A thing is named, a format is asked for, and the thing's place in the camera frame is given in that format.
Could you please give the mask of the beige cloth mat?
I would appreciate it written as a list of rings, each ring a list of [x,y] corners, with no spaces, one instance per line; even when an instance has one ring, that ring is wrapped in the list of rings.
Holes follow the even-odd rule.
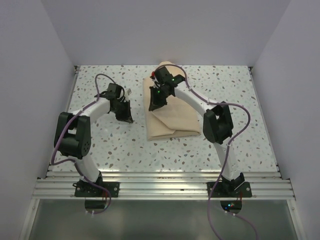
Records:
[[[151,75],[143,79],[143,107],[146,121],[147,140],[162,140],[202,134],[196,110],[183,100],[169,96],[167,104],[159,109],[149,111],[151,90],[153,86]]]

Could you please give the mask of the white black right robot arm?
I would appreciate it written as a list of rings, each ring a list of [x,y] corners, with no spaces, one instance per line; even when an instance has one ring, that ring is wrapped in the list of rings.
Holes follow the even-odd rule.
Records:
[[[197,93],[188,83],[187,74],[173,75],[164,64],[151,73],[153,86],[150,89],[149,111],[155,111],[167,105],[167,98],[177,97],[189,104],[203,119],[202,131],[205,138],[214,145],[221,170],[220,188],[224,191],[235,191],[245,182],[243,173],[238,169],[232,147],[233,120],[229,104],[222,101],[211,101],[210,98]]]

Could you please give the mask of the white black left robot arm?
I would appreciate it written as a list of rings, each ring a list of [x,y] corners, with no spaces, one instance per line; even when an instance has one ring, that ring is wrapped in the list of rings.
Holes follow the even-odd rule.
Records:
[[[110,83],[106,91],[98,93],[95,100],[85,107],[60,113],[50,163],[55,166],[72,162],[81,181],[96,183],[101,172],[89,154],[92,144],[91,124],[109,113],[114,113],[117,121],[129,124],[134,122],[128,95],[116,83]]]

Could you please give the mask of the aluminium rail frame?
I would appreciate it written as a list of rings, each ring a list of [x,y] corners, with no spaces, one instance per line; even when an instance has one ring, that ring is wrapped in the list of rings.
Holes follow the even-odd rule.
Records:
[[[208,197],[222,161],[203,135],[149,141],[143,80],[152,65],[81,65],[69,111],[93,100],[95,83],[109,78],[132,90],[132,124],[106,114],[92,126],[90,156],[107,182],[119,182],[110,208],[93,215],[75,196],[74,166],[50,166],[38,179],[22,229],[22,240],[304,240],[292,183],[279,170],[248,66],[187,65],[189,83],[216,100],[238,103],[251,114],[249,127],[233,143],[236,167],[250,183],[235,198],[239,215]]]

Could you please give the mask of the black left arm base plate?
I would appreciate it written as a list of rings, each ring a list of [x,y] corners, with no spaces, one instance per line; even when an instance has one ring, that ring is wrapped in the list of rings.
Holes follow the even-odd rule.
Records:
[[[100,187],[96,187],[84,181],[78,181],[76,183],[73,183],[72,186],[75,188],[74,196],[78,198],[99,198],[106,196],[111,198],[117,198],[119,196],[119,182],[102,182],[99,185]]]

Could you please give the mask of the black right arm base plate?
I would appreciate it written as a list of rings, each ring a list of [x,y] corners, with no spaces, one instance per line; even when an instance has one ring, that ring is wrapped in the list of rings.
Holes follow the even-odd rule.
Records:
[[[247,181],[236,189],[219,181],[211,193],[215,183],[215,181],[206,183],[207,193],[208,196],[211,195],[211,198],[251,198],[253,196],[251,185]]]

